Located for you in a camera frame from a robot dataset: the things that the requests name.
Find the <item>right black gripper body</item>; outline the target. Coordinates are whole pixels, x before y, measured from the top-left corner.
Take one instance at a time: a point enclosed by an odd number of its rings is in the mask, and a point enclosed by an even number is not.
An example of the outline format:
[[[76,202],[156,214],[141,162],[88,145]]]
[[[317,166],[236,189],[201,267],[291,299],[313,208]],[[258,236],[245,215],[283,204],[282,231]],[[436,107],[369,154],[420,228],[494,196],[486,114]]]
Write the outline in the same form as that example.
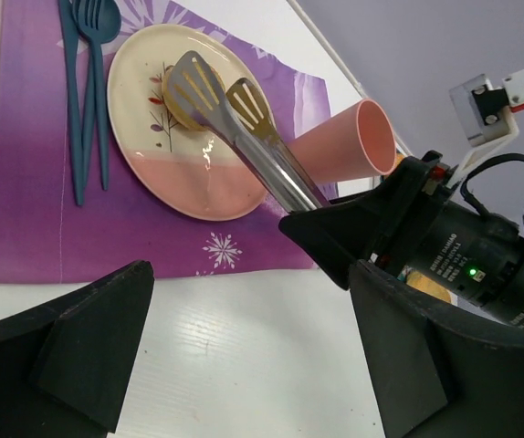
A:
[[[482,307],[519,271],[519,232],[452,202],[447,173],[437,151],[408,157],[376,188],[289,214],[279,229],[344,290],[351,266],[364,260],[391,276],[411,267]]]

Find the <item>metal serving tongs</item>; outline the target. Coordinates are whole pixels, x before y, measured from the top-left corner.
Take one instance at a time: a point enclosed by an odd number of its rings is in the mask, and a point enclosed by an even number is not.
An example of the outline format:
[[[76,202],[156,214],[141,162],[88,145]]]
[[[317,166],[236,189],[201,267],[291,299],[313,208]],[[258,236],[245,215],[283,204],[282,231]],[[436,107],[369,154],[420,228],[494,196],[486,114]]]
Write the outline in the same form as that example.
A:
[[[166,91],[185,114],[230,146],[288,213],[330,205],[268,119],[258,123],[258,135],[247,127],[214,71],[197,52],[188,51],[180,57]]]

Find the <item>small round bread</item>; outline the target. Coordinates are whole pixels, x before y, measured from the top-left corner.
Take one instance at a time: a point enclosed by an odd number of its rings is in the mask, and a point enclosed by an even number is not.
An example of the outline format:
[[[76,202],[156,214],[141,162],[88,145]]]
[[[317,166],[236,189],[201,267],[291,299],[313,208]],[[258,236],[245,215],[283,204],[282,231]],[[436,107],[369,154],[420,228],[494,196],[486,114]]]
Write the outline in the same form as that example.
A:
[[[162,99],[165,107],[168,109],[172,117],[185,129],[189,131],[208,131],[206,127],[198,124],[189,115],[183,112],[179,105],[169,96],[166,86],[172,69],[173,65],[166,66],[162,76]]]

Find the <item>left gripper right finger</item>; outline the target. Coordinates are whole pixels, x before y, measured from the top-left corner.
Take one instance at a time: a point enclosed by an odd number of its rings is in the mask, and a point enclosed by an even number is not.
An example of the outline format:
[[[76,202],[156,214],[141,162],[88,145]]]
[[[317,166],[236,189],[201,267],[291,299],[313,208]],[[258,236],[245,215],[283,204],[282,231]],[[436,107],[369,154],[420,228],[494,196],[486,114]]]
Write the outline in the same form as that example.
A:
[[[351,300],[388,437],[524,437],[524,331],[358,262]]]

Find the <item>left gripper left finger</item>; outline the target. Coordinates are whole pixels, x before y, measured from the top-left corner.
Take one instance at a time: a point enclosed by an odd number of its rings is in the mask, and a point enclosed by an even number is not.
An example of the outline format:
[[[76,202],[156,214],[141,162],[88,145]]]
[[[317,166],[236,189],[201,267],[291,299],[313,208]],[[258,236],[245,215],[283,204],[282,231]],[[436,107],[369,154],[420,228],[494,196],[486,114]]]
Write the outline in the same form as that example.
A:
[[[152,299],[147,261],[0,319],[0,433],[113,433]]]

